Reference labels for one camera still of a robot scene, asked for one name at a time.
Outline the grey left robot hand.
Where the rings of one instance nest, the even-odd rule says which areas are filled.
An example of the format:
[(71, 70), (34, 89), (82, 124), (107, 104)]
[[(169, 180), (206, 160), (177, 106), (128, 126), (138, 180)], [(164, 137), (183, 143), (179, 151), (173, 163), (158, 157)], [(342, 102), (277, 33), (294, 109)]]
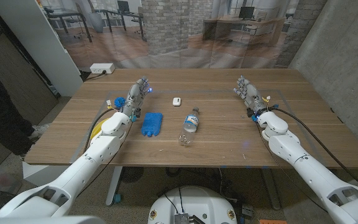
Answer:
[(149, 80), (146, 76), (138, 79), (130, 88), (122, 112), (134, 119), (134, 117), (140, 117), (141, 106), (145, 96), (152, 90), (149, 88)]

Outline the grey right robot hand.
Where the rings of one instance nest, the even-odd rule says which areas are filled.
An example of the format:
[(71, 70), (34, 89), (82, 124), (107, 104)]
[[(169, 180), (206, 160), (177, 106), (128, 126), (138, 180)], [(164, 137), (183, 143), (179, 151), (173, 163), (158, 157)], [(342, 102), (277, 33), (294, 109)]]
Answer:
[(249, 118), (252, 116), (257, 118), (262, 113), (266, 112), (267, 105), (265, 104), (262, 95), (256, 87), (248, 81), (248, 79), (245, 79), (243, 76), (238, 78), (237, 88), (234, 88), (233, 91), (244, 101), (247, 108), (247, 116)]

